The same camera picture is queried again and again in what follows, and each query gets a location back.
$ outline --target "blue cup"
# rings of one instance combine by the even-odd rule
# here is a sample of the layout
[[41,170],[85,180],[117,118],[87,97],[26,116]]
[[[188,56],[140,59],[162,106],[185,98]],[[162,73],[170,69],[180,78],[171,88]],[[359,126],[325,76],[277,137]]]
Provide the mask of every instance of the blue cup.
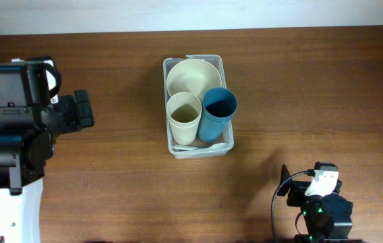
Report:
[[237,111],[237,98],[226,88],[213,88],[205,94],[202,106],[198,137],[204,142],[214,142]]

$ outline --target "black camera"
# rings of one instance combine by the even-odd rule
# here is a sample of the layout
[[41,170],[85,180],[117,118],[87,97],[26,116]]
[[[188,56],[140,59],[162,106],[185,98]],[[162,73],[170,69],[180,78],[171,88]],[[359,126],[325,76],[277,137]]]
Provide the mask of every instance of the black camera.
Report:
[[[0,188],[21,194],[22,187],[45,175],[61,134],[94,125],[86,90],[51,99],[61,88],[61,74],[50,57],[0,64]],[[49,89],[47,72],[56,86]]]

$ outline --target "white wall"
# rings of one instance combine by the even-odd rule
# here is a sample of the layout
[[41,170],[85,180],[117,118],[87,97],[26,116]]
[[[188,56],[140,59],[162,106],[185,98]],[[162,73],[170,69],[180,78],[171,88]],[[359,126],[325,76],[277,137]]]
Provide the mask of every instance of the white wall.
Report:
[[0,0],[0,34],[383,24],[383,0]]

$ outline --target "beige cup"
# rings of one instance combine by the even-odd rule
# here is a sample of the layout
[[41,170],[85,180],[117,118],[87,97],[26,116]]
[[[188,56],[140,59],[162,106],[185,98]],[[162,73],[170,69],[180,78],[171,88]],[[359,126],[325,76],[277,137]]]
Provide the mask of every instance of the beige cup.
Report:
[[199,98],[190,92],[178,92],[167,101],[166,112],[175,141],[181,145],[191,144],[202,115]]

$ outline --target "white spoon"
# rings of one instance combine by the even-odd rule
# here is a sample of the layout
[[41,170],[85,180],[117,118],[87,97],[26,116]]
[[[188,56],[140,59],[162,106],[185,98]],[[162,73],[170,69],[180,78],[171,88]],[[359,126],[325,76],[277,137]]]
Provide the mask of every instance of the white spoon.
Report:
[[200,147],[193,147],[193,146],[185,146],[185,145],[180,145],[176,144],[173,146],[174,149],[181,150],[181,151],[193,151],[193,150],[199,150],[199,152],[206,152],[206,151],[212,151],[212,150],[217,150],[217,149],[223,149],[227,147],[227,143],[218,143],[218,144],[213,144],[212,146],[208,148],[200,148]]

